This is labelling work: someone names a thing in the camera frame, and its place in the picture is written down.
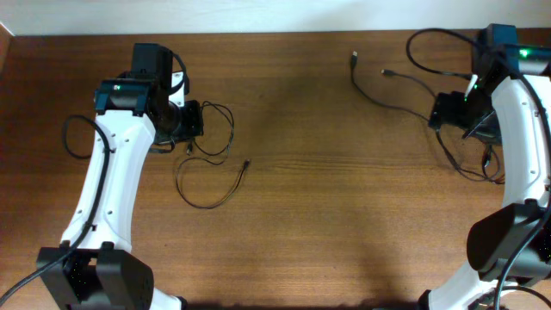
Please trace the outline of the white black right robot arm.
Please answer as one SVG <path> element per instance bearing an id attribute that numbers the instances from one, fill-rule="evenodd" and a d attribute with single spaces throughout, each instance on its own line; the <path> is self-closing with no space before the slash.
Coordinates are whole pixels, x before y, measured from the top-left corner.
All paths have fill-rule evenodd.
<path id="1" fill-rule="evenodd" d="M 515 27 L 495 23 L 469 42 L 469 85 L 437 96 L 429 126 L 501 146 L 505 194 L 471 227 L 467 262 L 425 291 L 420 309 L 498 309 L 503 295 L 550 277 L 550 50 L 521 45 Z"/>

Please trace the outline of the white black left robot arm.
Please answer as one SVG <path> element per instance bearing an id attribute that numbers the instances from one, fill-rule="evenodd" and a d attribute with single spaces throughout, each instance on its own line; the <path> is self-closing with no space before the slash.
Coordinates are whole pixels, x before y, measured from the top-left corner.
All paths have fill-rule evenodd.
<path id="1" fill-rule="evenodd" d="M 43 247 L 40 278 L 61 309 L 184 309 L 155 286 L 131 253 L 133 207 L 148 153 L 168 153 L 203 133 L 199 103 L 185 100 L 179 57 L 153 43 L 133 47 L 129 71 L 96 89 L 95 142 L 77 208 L 57 247 Z"/>

